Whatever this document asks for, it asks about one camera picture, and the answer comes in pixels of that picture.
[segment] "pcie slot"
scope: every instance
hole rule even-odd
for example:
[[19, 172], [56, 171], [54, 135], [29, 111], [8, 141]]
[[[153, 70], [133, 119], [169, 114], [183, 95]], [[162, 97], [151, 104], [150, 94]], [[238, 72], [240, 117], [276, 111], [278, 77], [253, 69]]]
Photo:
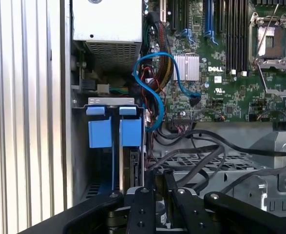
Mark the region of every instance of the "pcie slot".
[[178, 20], [179, 20], [178, 0], [169, 0], [168, 9], [171, 11], [171, 15], [170, 15], [171, 30], [176, 31], [178, 30]]
[[182, 21], [182, 28], [185, 29], [185, 28], [188, 28], [189, 27], [189, 18], [190, 18], [190, 11], [189, 11], [189, 0], [184, 0], [183, 1], [183, 13], [182, 13], [182, 16], [183, 16], [183, 21]]
[[248, 0], [226, 0], [227, 72], [248, 69]]
[[212, 43], [218, 45], [214, 37], [214, 2], [213, 0], [205, 0], [205, 10], [206, 10], [206, 27], [205, 27], [205, 37], [209, 38]]
[[159, 1], [160, 20], [167, 22], [167, 0]]
[[217, 32], [222, 33], [225, 31], [225, 1], [217, 0], [216, 7], [216, 13], [218, 18]]

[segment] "motherboard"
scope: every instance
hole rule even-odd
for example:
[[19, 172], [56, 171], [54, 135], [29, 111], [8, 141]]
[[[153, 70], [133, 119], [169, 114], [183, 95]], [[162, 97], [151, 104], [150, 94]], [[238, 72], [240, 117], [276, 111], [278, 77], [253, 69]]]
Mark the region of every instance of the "motherboard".
[[286, 1], [150, 1], [168, 31], [181, 82], [201, 93], [192, 106], [176, 72], [163, 90], [166, 121], [284, 121], [286, 118]]

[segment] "blue pcie slot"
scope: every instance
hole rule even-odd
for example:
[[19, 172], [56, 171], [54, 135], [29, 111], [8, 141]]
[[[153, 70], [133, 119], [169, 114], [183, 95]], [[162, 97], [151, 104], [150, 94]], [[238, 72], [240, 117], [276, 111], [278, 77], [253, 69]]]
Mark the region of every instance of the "blue pcie slot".
[[209, 38], [214, 44], [218, 45], [215, 41], [214, 35], [214, 2], [213, 0], [205, 0], [205, 10], [206, 10], [206, 28], [205, 37]]

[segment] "side panel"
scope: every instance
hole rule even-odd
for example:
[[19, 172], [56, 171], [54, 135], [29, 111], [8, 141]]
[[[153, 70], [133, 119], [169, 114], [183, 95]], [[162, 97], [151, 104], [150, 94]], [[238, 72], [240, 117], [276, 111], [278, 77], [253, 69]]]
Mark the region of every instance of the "side panel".
[[60, 1], [0, 0], [0, 234], [64, 209], [60, 81]]

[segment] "cpu socket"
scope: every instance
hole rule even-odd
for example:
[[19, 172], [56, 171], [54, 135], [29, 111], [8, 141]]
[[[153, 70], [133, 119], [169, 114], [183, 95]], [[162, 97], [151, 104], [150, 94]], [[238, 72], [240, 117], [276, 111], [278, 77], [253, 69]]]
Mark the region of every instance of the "cpu socket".
[[261, 17], [252, 14], [249, 25], [249, 61], [253, 71], [258, 70], [266, 93], [286, 97], [286, 90], [269, 89], [263, 69], [286, 70], [286, 14]]

